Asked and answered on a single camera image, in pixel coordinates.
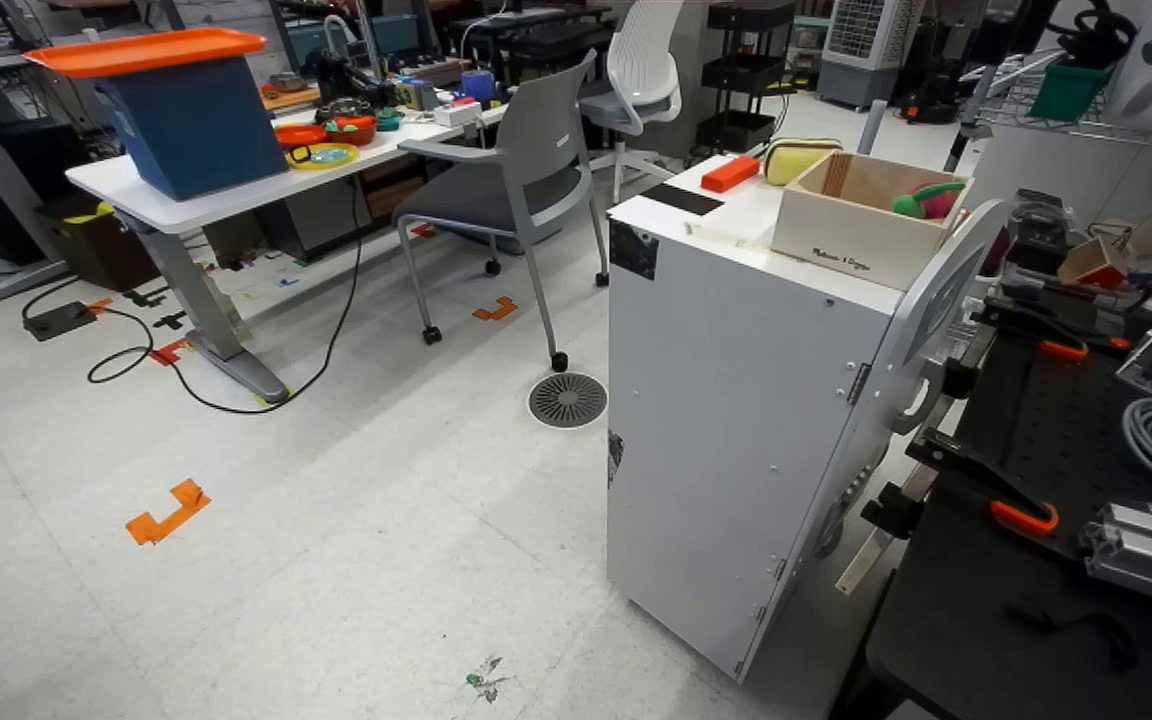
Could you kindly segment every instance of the white cabinet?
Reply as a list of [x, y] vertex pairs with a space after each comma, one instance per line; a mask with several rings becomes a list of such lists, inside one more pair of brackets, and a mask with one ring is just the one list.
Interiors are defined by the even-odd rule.
[[[710, 166], [672, 186], [699, 192]], [[612, 212], [607, 563], [735, 680], [776, 607], [802, 629], [821, 618], [837, 638], [802, 648], [828, 666], [802, 692], [828, 710], [874, 597], [830, 597], [859, 537], [847, 500], [1005, 217], [971, 212], [897, 292], [773, 252], [776, 207], [776, 189], [742, 186], [702, 222], [643, 195]]]

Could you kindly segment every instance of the orange lid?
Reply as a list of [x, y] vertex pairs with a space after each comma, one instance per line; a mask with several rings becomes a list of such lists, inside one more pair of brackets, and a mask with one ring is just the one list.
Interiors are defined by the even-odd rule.
[[97, 43], [35, 48], [28, 55], [68, 79], [109, 79], [109, 78], [232, 59], [232, 55], [250, 55], [250, 54], [264, 54], [264, 38], [254, 33], [183, 28], [183, 33], [149, 33], [149, 38], [97, 40]]

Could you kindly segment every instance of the white desk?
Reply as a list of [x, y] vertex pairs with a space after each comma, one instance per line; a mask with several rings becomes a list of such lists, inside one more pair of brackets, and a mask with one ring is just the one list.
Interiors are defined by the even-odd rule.
[[398, 157], [405, 139], [452, 139], [457, 132], [426, 123], [421, 116], [405, 116], [405, 127], [380, 132], [353, 166], [321, 169], [321, 171], [281, 171], [250, 186], [237, 186], [223, 192], [172, 201], [138, 182], [127, 157], [68, 169], [68, 182], [101, 201], [109, 201], [119, 222], [138, 235], [183, 313], [192, 316], [192, 348], [199, 348], [223, 377], [250, 389], [258, 402], [286, 402], [286, 389], [277, 374], [269, 374], [240, 342], [240, 316], [229, 297], [210, 283], [205, 267], [192, 264], [183, 235], [199, 227], [334, 186], [342, 176], [380, 169]]

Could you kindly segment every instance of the blue container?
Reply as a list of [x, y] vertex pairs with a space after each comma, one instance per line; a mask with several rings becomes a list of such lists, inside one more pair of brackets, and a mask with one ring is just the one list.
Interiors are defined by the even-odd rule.
[[188, 201], [284, 171], [244, 59], [101, 79], [97, 94], [138, 176]]

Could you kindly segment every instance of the desk leg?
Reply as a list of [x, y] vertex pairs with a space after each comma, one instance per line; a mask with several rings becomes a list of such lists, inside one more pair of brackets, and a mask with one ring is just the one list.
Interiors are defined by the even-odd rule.
[[10, 281], [0, 283], [0, 302], [30, 292], [49, 281], [68, 278], [44, 222], [41, 222], [41, 195], [30, 192], [30, 186], [25, 182], [25, 171], [15, 169], [15, 159], [6, 157], [6, 148], [0, 143], [0, 201], [6, 205], [6, 212], [15, 217], [15, 225], [28, 232], [28, 241], [49, 257], [41, 264], [20, 267]]
[[163, 271], [172, 283], [176, 302], [183, 303], [192, 333], [188, 345], [199, 348], [223, 377], [244, 383], [269, 406], [284, 406], [290, 392], [284, 389], [281, 377], [273, 377], [240, 342], [237, 325], [240, 316], [232, 303], [218, 297], [210, 278], [192, 264], [188, 250], [181, 235], [163, 235], [133, 217], [119, 217], [151, 257], [151, 264]]

